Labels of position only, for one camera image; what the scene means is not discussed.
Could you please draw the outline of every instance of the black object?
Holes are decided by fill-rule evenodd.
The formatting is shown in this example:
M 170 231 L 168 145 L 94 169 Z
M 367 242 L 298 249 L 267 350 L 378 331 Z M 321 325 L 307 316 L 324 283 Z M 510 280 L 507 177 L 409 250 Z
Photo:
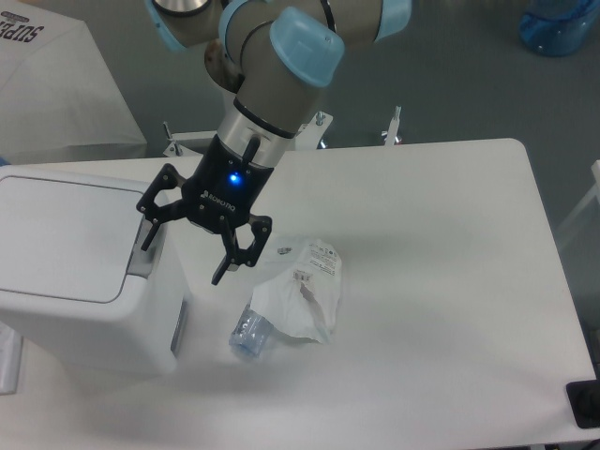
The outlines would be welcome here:
M 580 428 L 600 428 L 600 381 L 570 382 L 566 385 L 571 409 Z
M 152 223 L 152 229 L 142 244 L 146 251 L 160 225 L 171 220 L 187 218 L 213 234 L 220 234 L 225 246 L 225 257 L 213 276 L 217 285 L 232 266 L 256 265 L 273 228 L 267 216 L 254 216 L 250 208 L 273 172 L 272 168 L 256 165 L 261 140 L 253 137 L 244 155 L 231 152 L 215 136 L 206 154 L 188 179 L 171 164 L 165 164 L 150 187 L 142 195 L 137 209 Z M 161 190 L 181 188 L 181 200 L 158 206 L 156 197 Z M 248 248 L 240 248 L 235 230 L 249 224 L 254 240 Z
M 600 439 L 596 439 L 595 441 L 591 441 L 585 447 L 582 447 L 581 450 L 592 450 L 596 445 L 600 443 Z
M 327 20 L 327 28 L 329 28 L 334 33 L 337 33 L 336 29 L 336 20 L 334 19 L 334 13 L 331 10 L 331 5 L 329 5 L 329 0 L 321 0 L 322 10 L 325 13 L 325 19 Z

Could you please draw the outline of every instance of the white box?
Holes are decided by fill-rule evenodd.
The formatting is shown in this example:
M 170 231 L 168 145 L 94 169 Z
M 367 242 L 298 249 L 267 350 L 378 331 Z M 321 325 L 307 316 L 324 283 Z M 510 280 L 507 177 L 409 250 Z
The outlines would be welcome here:
M 0 168 L 0 321 L 64 361 L 172 371 L 189 289 L 166 226 L 140 250 L 146 188 Z

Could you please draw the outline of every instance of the black cable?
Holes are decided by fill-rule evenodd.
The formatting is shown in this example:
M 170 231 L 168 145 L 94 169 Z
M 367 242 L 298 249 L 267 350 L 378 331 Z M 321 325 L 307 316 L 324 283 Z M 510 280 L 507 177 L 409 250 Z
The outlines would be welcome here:
M 600 443 L 600 439 L 596 439 L 595 441 L 591 441 L 590 443 L 588 443 L 581 450 L 592 450 L 599 443 Z

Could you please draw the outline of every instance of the white table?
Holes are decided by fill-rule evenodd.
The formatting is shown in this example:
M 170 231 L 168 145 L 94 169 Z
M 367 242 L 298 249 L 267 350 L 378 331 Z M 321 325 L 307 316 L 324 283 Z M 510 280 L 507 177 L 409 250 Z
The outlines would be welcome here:
M 170 159 L 185 176 L 199 159 Z M 165 159 L 45 166 L 150 181 Z M 288 153 L 255 205 L 344 261 L 335 342 L 227 339 L 257 280 L 218 287 L 220 239 L 172 225 L 195 294 L 173 375 L 69 367 L 29 344 L 0 447 L 473 449 L 588 440 L 564 391 L 593 378 L 522 145 Z

